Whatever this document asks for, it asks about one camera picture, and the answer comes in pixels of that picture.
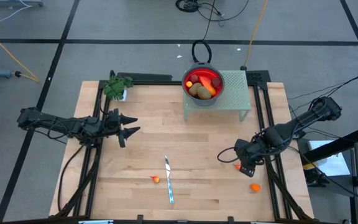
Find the wooden tabletop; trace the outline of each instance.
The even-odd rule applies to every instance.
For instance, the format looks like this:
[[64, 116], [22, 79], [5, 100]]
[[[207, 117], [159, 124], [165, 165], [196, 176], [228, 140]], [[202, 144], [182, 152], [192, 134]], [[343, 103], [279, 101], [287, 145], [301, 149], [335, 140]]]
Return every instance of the wooden tabletop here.
[[[83, 82], [75, 117], [92, 114], [97, 87], [98, 82]], [[291, 117], [283, 84], [268, 83], [268, 89], [275, 123], [286, 123]], [[238, 161], [223, 164], [216, 159], [237, 138], [250, 140], [259, 132], [252, 87], [249, 95], [252, 110], [241, 123], [237, 111], [194, 111], [184, 121], [181, 86], [135, 86], [128, 89], [126, 102], [111, 102], [110, 110], [119, 108], [120, 113], [139, 119], [128, 127], [141, 129], [128, 139], [126, 148], [119, 147], [116, 137], [104, 140], [91, 217], [133, 220], [144, 215], [145, 220], [224, 221], [233, 216], [235, 221], [274, 221], [265, 166], [257, 166], [250, 178], [234, 168]], [[262, 92], [260, 96], [268, 126]], [[76, 139], [68, 140], [62, 168], [78, 148]], [[82, 150], [65, 172], [62, 205], [78, 187], [84, 153]], [[174, 204], [168, 197], [165, 155], [172, 170]], [[281, 155], [289, 192], [313, 217], [299, 155], [290, 149]], [[235, 158], [235, 153], [227, 152], [222, 158]], [[161, 178], [159, 184], [150, 178], [155, 175]], [[254, 183], [262, 187], [260, 192], [250, 190]], [[285, 217], [281, 194], [277, 195], [281, 217]], [[84, 193], [81, 213], [86, 198]], [[51, 215], [55, 213], [57, 189], [50, 209]]]

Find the knife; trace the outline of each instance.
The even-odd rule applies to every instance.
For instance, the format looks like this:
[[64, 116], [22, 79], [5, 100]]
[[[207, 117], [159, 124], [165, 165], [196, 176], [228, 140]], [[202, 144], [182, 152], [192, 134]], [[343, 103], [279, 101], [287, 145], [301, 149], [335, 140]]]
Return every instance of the knife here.
[[169, 202], [173, 203], [173, 193], [172, 193], [172, 187], [171, 187], [171, 167], [169, 166], [168, 157], [165, 156], [165, 169], [167, 170], [167, 181], [168, 181], [168, 193], [169, 193]]

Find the green plant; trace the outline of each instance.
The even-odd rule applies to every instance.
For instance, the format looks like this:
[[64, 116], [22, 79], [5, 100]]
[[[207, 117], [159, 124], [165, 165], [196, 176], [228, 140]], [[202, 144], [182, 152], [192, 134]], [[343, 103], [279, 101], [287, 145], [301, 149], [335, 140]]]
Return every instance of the green plant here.
[[113, 76], [110, 80], [103, 86], [104, 94], [110, 100], [122, 100], [124, 99], [124, 90], [125, 88], [130, 88], [134, 86], [132, 83], [131, 77], [122, 77], [118, 78]]

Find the gray floor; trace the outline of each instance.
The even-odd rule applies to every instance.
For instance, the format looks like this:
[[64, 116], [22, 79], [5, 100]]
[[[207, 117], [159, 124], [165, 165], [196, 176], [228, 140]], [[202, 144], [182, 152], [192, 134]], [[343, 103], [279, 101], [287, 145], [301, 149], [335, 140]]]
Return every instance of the gray floor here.
[[[26, 9], [0, 23], [0, 38], [59, 39], [73, 0], [44, 2], [42, 8]], [[216, 7], [229, 17], [244, 3], [216, 1]], [[358, 25], [358, 0], [347, 3]], [[247, 9], [224, 27], [211, 23], [207, 39], [249, 40], [262, 5], [261, 0], [250, 0]], [[15, 9], [0, 7], [0, 18]], [[198, 13], [178, 11], [174, 1], [81, 0], [68, 38], [199, 39], [207, 23]], [[255, 39], [357, 41], [339, 0], [269, 1]], [[45, 80], [57, 44], [6, 44], [6, 47]], [[217, 69], [237, 70], [244, 63], [247, 45], [211, 45], [211, 48], [212, 64]], [[190, 50], [188, 44], [66, 44], [43, 111], [72, 116], [81, 82], [105, 79], [110, 69], [171, 74], [174, 80], [180, 80], [192, 64]], [[197, 52], [200, 59], [206, 58], [202, 47]], [[22, 70], [1, 48], [0, 68]], [[288, 97], [293, 97], [356, 77], [358, 46], [254, 45], [249, 69], [269, 70], [272, 80], [284, 82]], [[42, 85], [24, 78], [0, 78], [0, 201], [25, 136], [16, 124], [19, 110], [35, 106], [41, 89]], [[316, 96], [291, 100], [290, 104], [296, 108]], [[333, 96], [343, 107], [342, 117], [314, 127], [340, 136], [358, 129], [358, 82], [346, 85]], [[326, 139], [317, 134], [307, 137]], [[35, 134], [5, 221], [48, 215], [63, 151], [63, 144]], [[321, 189], [310, 189], [310, 195], [316, 218], [338, 222], [350, 217], [348, 198]]]

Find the white paper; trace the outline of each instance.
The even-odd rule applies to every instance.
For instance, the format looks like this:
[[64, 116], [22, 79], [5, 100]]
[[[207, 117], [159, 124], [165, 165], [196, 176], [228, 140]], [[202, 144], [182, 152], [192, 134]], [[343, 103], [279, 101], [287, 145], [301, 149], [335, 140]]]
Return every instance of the white paper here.
[[[316, 149], [320, 146], [328, 144], [332, 140], [325, 141], [308, 141], [310, 150]], [[328, 158], [321, 159], [317, 161], [315, 165], [321, 169], [327, 176], [337, 176], [337, 175], [350, 175], [349, 169], [347, 168], [345, 159], [343, 158], [342, 153], [332, 155]]]

